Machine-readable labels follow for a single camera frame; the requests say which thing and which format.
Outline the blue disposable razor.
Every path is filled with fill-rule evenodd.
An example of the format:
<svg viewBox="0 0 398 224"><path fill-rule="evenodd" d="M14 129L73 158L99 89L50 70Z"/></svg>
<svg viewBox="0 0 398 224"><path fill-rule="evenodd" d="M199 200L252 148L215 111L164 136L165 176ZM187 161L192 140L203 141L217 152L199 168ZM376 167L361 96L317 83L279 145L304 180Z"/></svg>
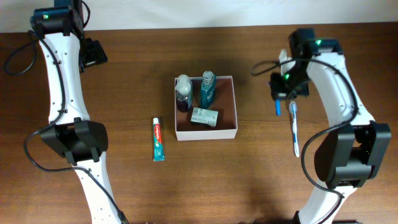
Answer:
<svg viewBox="0 0 398 224"><path fill-rule="evenodd" d="M277 116L280 116L282 114L280 107L280 100L275 100L275 113Z"/></svg>

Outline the blue white toothbrush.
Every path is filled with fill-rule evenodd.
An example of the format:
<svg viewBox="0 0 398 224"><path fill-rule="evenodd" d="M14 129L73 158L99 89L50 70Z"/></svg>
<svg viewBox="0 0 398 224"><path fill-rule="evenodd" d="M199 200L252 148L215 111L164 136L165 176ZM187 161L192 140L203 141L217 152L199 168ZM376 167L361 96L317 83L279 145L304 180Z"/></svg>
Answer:
<svg viewBox="0 0 398 224"><path fill-rule="evenodd" d="M292 135L293 135L293 148L296 157L300 157L300 147L298 141L298 129L297 129L297 104L294 101L289 103L289 112L292 117Z"/></svg>

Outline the green mouthwash bottle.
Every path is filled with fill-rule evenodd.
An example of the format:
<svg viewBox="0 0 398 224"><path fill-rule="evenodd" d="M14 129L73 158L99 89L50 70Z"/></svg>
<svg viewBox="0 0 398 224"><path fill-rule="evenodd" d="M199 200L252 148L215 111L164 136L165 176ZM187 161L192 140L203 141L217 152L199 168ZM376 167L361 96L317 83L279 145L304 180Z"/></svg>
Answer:
<svg viewBox="0 0 398 224"><path fill-rule="evenodd" d="M203 73L200 91L200 106L204 109L209 108L213 103L215 97L215 81L216 76L213 72L205 71Z"/></svg>

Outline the green white soap box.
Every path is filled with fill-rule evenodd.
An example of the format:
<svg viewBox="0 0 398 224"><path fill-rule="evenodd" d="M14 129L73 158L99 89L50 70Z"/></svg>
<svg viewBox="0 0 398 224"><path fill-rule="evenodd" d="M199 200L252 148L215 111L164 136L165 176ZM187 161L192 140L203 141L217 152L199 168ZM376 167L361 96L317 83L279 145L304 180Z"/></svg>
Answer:
<svg viewBox="0 0 398 224"><path fill-rule="evenodd" d="M218 112L213 110L206 110L203 108L194 108L191 122L208 125L214 128L217 124Z"/></svg>

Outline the purple soap pump bottle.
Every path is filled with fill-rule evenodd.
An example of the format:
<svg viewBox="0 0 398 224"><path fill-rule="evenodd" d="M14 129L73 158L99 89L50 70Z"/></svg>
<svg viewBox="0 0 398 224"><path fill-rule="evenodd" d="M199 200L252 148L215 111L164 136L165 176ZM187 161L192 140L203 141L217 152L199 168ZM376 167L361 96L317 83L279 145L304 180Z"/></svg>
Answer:
<svg viewBox="0 0 398 224"><path fill-rule="evenodd" d="M180 112L186 113L193 103L193 85L187 75L180 75L175 86L176 104Z"/></svg>

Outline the Colgate toothpaste tube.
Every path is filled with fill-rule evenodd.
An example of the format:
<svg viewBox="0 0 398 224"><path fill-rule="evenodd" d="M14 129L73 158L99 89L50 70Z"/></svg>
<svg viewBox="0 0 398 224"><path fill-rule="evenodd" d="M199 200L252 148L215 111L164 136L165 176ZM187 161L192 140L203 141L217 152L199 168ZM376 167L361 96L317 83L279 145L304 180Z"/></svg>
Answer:
<svg viewBox="0 0 398 224"><path fill-rule="evenodd" d="M161 128L158 118L153 118L153 133L154 133L154 161L164 161L164 147L162 143Z"/></svg>

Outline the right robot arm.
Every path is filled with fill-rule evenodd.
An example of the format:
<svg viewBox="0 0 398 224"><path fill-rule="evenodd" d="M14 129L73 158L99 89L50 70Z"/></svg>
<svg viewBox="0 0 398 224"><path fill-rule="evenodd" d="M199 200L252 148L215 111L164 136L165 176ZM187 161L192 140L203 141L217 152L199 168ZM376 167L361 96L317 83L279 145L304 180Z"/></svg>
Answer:
<svg viewBox="0 0 398 224"><path fill-rule="evenodd" d="M282 50L282 88L278 97L289 100L312 81L328 118L329 127L312 136L301 158L316 138L324 136L314 155L314 189L294 223L332 223L344 201L369 179L375 178L391 140L391 129L377 123L364 107L349 77L343 51L335 39L289 39L291 56Z"/></svg>

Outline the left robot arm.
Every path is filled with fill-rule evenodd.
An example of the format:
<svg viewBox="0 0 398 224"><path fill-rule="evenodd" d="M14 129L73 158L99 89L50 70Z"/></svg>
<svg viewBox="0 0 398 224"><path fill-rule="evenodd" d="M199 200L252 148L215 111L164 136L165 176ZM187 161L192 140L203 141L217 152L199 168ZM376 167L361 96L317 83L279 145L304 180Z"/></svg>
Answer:
<svg viewBox="0 0 398 224"><path fill-rule="evenodd" d="M117 206L106 170L108 135L104 124L90 119L83 99L80 74L107 62L97 40L85 37L89 8L83 1L55 1L36 9L31 34L45 57L50 90L49 125L36 133L76 172L92 223L127 223Z"/></svg>

